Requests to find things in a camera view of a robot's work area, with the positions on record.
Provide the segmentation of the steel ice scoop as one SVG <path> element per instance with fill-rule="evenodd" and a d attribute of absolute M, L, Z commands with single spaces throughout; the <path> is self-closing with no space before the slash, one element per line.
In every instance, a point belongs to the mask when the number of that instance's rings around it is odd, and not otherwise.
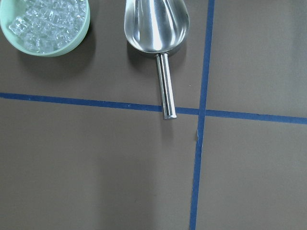
<path fill-rule="evenodd" d="M 124 12 L 127 42 L 153 57 L 161 92 L 164 119 L 175 119 L 169 56 L 182 46 L 189 31 L 189 14 L 182 0 L 128 0 Z"/>

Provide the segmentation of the green bowl of ice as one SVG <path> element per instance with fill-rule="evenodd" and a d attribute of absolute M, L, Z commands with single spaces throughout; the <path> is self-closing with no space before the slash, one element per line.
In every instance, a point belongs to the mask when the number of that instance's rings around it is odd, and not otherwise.
<path fill-rule="evenodd" d="M 17 50 L 37 57 L 71 52 L 90 25 L 87 0 L 2 0 L 0 27 Z"/>

